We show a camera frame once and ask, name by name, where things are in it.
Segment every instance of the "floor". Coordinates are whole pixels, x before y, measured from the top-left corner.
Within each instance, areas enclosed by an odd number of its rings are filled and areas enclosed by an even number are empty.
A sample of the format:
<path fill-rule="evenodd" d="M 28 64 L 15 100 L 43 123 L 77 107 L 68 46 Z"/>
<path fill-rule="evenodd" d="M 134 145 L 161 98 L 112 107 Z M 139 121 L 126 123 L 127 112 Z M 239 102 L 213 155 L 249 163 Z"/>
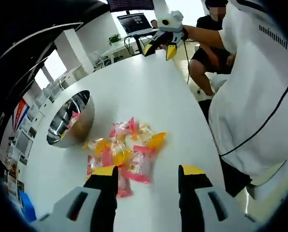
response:
<path fill-rule="evenodd" d="M 186 50 L 187 50 L 189 59 L 194 54 L 195 45 L 197 45 L 196 42 L 186 43 Z M 173 58 L 173 60 L 177 68 L 180 69 L 181 72 L 183 73 L 184 79 L 187 82 L 188 61 L 187 61 L 187 56 L 186 56 L 184 45 L 182 45 L 178 49 L 177 54 Z M 197 93 L 197 91 L 199 90 L 199 87 L 191 78 L 189 78 L 188 85 L 197 101 L 202 101 L 202 100 L 209 98 L 208 96 L 205 95 L 205 93 L 203 93 L 203 91 L 201 91 L 200 94 Z M 273 174 L 277 169 L 278 169 L 278 165 L 276 167 L 271 168 L 269 172 Z M 271 195 L 263 201 L 253 200 L 250 197 L 250 195 L 246 192 L 246 190 L 243 190 L 241 193 L 239 193 L 237 197 L 235 198 L 235 200 L 238 202 L 239 207 L 242 212 L 250 214 L 251 216 L 256 218 L 260 223 L 263 223 L 269 219 L 269 217 L 272 215 L 272 213 L 275 211 L 278 205 L 282 202 L 287 191 L 288 191 L 288 175 L 286 176 L 285 181 L 280 186 L 277 186 L 275 191 L 273 191 Z"/>

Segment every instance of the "white desk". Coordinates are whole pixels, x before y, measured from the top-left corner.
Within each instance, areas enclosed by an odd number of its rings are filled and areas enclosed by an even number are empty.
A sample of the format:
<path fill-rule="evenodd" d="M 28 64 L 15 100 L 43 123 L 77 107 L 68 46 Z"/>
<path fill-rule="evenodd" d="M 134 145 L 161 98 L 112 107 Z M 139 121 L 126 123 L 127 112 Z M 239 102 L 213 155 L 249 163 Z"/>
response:
<path fill-rule="evenodd" d="M 25 170 L 25 189 L 36 215 L 75 186 L 82 186 L 87 154 L 78 147 L 61 149 L 47 144 L 51 119 L 60 106 L 80 90 L 88 89 L 95 104 L 91 138 L 108 137 L 111 123 L 134 116 L 157 132 L 167 132 L 167 145 L 153 171 L 153 184 L 131 182 L 134 195 L 118 199 L 116 232 L 177 232 L 181 230 L 178 166 L 205 170 L 224 188 L 219 157 L 204 115 L 173 61 L 165 51 L 134 56 L 91 73 L 64 90 L 42 120 Z"/>
<path fill-rule="evenodd" d="M 141 39 L 143 43 L 145 43 L 146 41 L 148 41 L 148 38 L 142 38 Z M 130 38 L 130 47 L 136 45 L 136 41 L 134 38 Z M 123 40 L 117 43 L 114 43 L 110 49 L 108 49 L 106 52 L 104 52 L 101 57 L 110 57 L 110 61 L 113 64 L 114 63 L 114 53 L 122 51 L 126 49 L 126 47 L 124 46 L 124 42 Z"/>

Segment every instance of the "stainless steel bowl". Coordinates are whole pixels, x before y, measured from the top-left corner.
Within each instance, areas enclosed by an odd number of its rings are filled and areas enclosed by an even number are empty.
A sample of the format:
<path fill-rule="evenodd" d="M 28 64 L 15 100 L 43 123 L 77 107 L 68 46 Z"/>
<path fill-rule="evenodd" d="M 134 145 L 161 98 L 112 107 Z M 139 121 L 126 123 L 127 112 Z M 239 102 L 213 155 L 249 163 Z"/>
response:
<path fill-rule="evenodd" d="M 68 129 L 72 112 L 80 114 Z M 70 147 L 82 143 L 87 138 L 94 120 L 94 104 L 88 90 L 81 91 L 63 104 L 53 118 L 47 133 L 47 142 L 57 147 Z"/>

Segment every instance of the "white shirt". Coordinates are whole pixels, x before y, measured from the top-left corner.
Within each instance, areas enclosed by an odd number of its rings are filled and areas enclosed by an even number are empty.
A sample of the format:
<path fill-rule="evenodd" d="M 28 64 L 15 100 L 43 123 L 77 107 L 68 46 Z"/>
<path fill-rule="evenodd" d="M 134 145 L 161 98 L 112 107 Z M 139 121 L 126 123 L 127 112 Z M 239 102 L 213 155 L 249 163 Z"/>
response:
<path fill-rule="evenodd" d="M 237 53 L 210 106 L 209 123 L 222 155 L 254 134 L 277 106 L 288 86 L 288 42 L 273 24 L 230 2 L 219 34 L 226 50 Z M 222 159 L 251 178 L 288 159 L 288 94 L 254 138 Z"/>

